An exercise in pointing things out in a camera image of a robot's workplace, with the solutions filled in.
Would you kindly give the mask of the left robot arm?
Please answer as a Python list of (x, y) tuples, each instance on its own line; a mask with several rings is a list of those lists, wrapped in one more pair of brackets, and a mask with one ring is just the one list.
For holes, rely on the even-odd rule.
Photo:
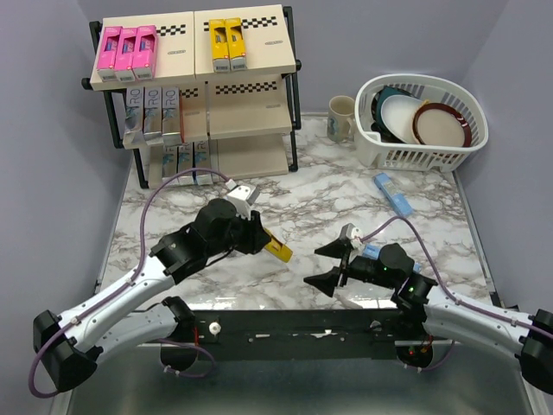
[(163, 236), (151, 250), (142, 250), (138, 264), (100, 293), (69, 310), (44, 310), (33, 321), (35, 359), (28, 377), (43, 366), (56, 393), (73, 390), (88, 380), (113, 354), (145, 342), (185, 340), (192, 328), (188, 316), (171, 301), (152, 310), (138, 306), (202, 271), (229, 252), (255, 255), (271, 241), (258, 211), (242, 214), (229, 198), (209, 201), (195, 219)]

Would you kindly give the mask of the pink toothpaste box long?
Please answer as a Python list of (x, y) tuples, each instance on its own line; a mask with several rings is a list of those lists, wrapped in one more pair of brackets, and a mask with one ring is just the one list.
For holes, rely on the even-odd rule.
[(136, 40), (137, 28), (122, 28), (114, 66), (119, 82), (132, 82), (136, 79), (132, 68)]

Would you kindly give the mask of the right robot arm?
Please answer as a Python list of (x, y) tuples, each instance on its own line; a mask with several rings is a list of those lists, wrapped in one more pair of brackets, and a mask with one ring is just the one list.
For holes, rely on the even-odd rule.
[(552, 392), (552, 314), (534, 314), (484, 304), (442, 287), (413, 270), (414, 261), (397, 243), (382, 247), (376, 259), (353, 256), (353, 243), (337, 239), (315, 254), (337, 258), (340, 265), (306, 277), (306, 284), (331, 297), (351, 279), (391, 289), (401, 314), (399, 332), (410, 339), (427, 333), (482, 348), (517, 366), (523, 378), (544, 393)]

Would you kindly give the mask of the yellow toothpaste box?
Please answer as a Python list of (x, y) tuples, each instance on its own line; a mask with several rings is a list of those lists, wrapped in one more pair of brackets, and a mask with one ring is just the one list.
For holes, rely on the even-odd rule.
[(227, 73), (230, 71), (230, 58), (225, 21), (223, 19), (211, 19), (208, 25), (213, 71), (215, 73)]
[(232, 71), (247, 69), (247, 55), (242, 20), (239, 17), (225, 19), (226, 37)]
[(264, 231), (269, 235), (270, 241), (264, 246), (264, 249), (277, 259), (288, 263), (293, 255), (293, 251), (282, 241), (280, 241), (269, 229)]

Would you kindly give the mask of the pink toothpaste box diagonal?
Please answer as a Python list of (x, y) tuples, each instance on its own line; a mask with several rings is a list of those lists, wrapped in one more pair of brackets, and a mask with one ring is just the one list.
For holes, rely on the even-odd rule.
[(115, 62), (121, 31), (121, 26), (104, 27), (96, 62), (96, 73), (103, 82), (117, 79), (115, 74)]

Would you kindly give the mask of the red metallic toothpaste box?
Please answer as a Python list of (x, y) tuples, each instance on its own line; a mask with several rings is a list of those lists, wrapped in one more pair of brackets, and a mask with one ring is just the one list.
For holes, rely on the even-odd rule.
[(144, 88), (126, 89), (123, 146), (127, 150), (139, 148), (145, 143), (143, 136)]

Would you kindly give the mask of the silver foil toothpaste box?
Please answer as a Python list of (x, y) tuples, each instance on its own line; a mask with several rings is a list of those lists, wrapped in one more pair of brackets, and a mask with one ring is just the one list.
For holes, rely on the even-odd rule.
[(143, 136), (147, 145), (155, 145), (162, 137), (162, 89), (147, 87), (144, 91)]

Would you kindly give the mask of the metallic blue toothpaste box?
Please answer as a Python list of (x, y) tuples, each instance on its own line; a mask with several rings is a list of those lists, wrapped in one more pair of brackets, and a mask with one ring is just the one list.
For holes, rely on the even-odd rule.
[(210, 185), (213, 183), (211, 168), (211, 156), (209, 142), (207, 140), (194, 142), (194, 173), (197, 185)]
[(166, 182), (177, 173), (178, 148), (166, 147), (162, 156), (162, 181)]
[[(184, 170), (189, 170), (194, 166), (194, 145), (185, 143), (178, 147), (177, 150), (177, 172), (181, 173)], [(178, 183), (183, 186), (194, 185), (194, 173), (187, 172), (178, 178)]]

